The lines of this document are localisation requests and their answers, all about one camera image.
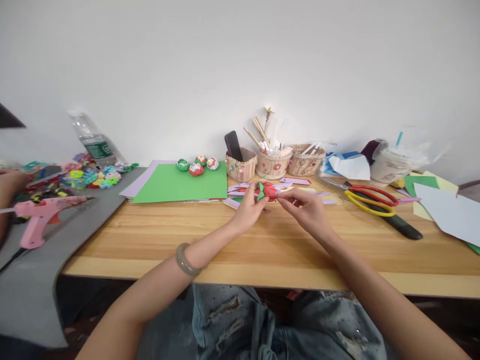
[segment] popsicle stick pen holder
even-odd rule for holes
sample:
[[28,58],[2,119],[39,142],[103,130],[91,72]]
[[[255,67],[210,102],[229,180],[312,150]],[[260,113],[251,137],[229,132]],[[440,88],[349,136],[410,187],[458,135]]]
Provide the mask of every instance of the popsicle stick pen holder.
[[266,179],[274,180],[283,178],[287,172],[289,160],[292,157],[292,148],[286,147],[278,155],[266,155],[261,151],[258,153],[258,164],[256,173]]
[[292,146],[292,156],[286,170],[290,175],[306,177],[315,174],[325,158],[325,150],[318,148],[313,154],[302,155],[310,145],[307,143]]
[[250,181],[255,176],[258,157],[256,153],[244,147],[240,148],[240,152],[243,160],[245,160],[243,162],[235,160],[228,154],[225,155],[226,174],[233,180],[243,183]]

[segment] jade bangle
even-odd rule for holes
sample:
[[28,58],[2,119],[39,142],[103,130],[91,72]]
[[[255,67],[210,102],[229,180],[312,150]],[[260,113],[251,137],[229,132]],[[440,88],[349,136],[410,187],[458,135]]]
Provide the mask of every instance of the jade bangle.
[[187,242],[184,242],[178,245],[178,247],[176,248],[176,256],[175,256],[176,262],[180,267],[180,269],[182,269],[185,274],[191,277],[197,277],[202,272],[202,269],[197,269],[193,267],[187,261],[187,258],[185,257],[185,254],[184,254],[184,250],[187,248],[188,245],[190,244]]

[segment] yellow-handled scissors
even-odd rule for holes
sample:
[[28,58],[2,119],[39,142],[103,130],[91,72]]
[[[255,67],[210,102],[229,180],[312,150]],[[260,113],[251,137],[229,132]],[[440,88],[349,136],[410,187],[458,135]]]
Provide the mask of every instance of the yellow-handled scissors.
[[[329,183],[331,185],[334,185],[334,186],[344,190],[343,193],[346,195],[347,199],[350,200],[352,203],[354,203],[356,206],[358,206],[360,209],[362,209],[363,211],[365,211],[367,213],[370,213],[370,214],[376,215],[376,216],[380,216],[380,217],[385,217],[385,218],[389,218],[389,217],[395,216],[397,214],[395,212],[395,210],[392,209],[391,207],[397,206],[399,204],[399,200],[395,196],[389,194],[386,191],[380,190],[380,189],[378,189],[376,187],[373,187],[373,186],[340,184],[338,182],[331,181],[331,180],[328,180],[328,179],[325,179],[325,178],[322,178],[322,180],[326,183]],[[374,191],[376,193],[382,194],[383,196],[387,197],[390,201],[382,199],[382,198],[376,196],[375,194],[373,194],[369,191],[366,191],[366,190],[371,190],[371,191]],[[376,201],[371,200],[369,198],[365,198],[365,197],[360,196],[360,195],[357,195],[356,193],[353,193],[353,192],[364,194],[364,195],[366,195],[370,198],[375,199]],[[372,204],[372,205],[378,206],[382,209],[387,210],[387,212],[381,212],[381,211],[373,210],[369,207],[366,207],[366,206],[362,205],[356,199],[360,200],[362,203],[367,203],[367,204]]]

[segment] phone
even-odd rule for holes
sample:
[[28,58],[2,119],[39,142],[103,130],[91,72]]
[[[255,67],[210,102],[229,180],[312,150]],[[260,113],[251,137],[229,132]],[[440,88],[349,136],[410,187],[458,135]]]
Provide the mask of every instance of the phone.
[[239,138],[235,130],[225,135],[226,151],[229,157],[243,163],[242,152],[240,151]]

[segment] plastic water bottle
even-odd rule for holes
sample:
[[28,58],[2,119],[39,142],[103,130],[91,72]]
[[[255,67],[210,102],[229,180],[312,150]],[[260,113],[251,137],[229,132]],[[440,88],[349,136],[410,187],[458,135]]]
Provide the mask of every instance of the plastic water bottle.
[[105,137],[100,133],[90,117],[80,111],[68,111],[72,119],[72,125],[78,138],[96,164],[104,169],[114,165],[118,160]]

